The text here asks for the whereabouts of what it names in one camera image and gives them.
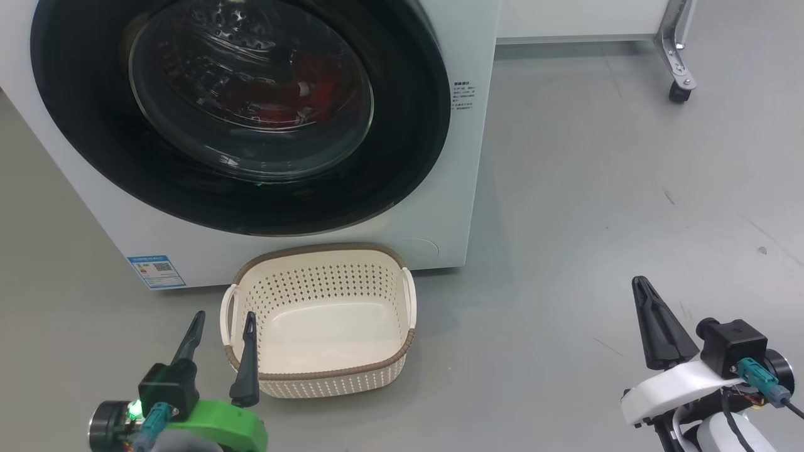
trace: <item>brown basket rim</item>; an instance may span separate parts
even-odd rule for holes
[[[334,371],[325,371],[325,372],[305,372],[305,373],[260,373],[258,378],[260,381],[291,381],[291,380],[320,380],[323,378],[337,378],[339,376],[352,376],[357,375],[360,373],[366,372],[374,372],[380,369],[386,368],[396,361],[402,359],[408,350],[410,349],[411,344],[413,344],[413,338],[416,336],[416,328],[411,328],[408,330],[408,337],[405,338],[404,343],[402,344],[402,348],[394,354],[394,356],[388,358],[387,360],[380,361],[378,363],[373,364],[366,364],[364,366],[357,366],[353,368],[344,368],[344,369],[337,369]],[[240,370],[240,361],[235,356],[235,351],[231,345],[227,345],[224,347],[226,351],[226,356],[229,359],[229,363],[235,370]]]
[[[253,269],[258,264],[261,264],[265,261],[271,261],[272,259],[278,259],[280,257],[290,257],[290,256],[297,256],[300,254],[313,254],[313,253],[326,253],[329,251],[379,251],[381,253],[385,253],[390,256],[397,264],[399,264],[400,269],[403,269],[406,265],[402,256],[396,253],[393,249],[381,244],[373,244],[373,243],[335,243],[335,244],[314,244],[310,246],[300,246],[298,248],[291,248],[291,249],[282,249],[280,251],[274,251],[272,253],[262,254],[257,256],[243,265],[243,267],[238,270],[237,275],[235,275],[234,283],[238,286],[240,282],[243,280],[243,277],[250,269]]]

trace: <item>front-loading washing machine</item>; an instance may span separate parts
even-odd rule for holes
[[[3,2],[0,86],[152,289],[322,243],[460,266],[499,7]]]

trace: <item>blue connector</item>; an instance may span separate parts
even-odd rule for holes
[[[759,392],[762,392],[768,402],[776,408],[785,406],[781,401],[789,400],[793,396],[787,388],[779,385],[779,380],[773,374],[751,358],[743,358],[737,363],[737,376],[759,389]]]
[[[134,452],[150,452],[156,444],[156,438],[167,427],[170,419],[173,417],[170,405],[165,402],[159,402],[151,409],[142,422],[142,427],[137,437],[131,443],[131,448]]]

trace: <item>blue sticker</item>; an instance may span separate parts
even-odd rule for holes
[[[129,257],[129,262],[151,289],[170,289],[187,285],[167,256]]]

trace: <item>white plastic basket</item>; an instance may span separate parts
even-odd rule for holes
[[[376,244],[260,256],[240,270],[221,304],[220,334],[235,370],[249,311],[263,392],[339,396],[381,388],[400,374],[416,332],[416,288],[402,259]]]

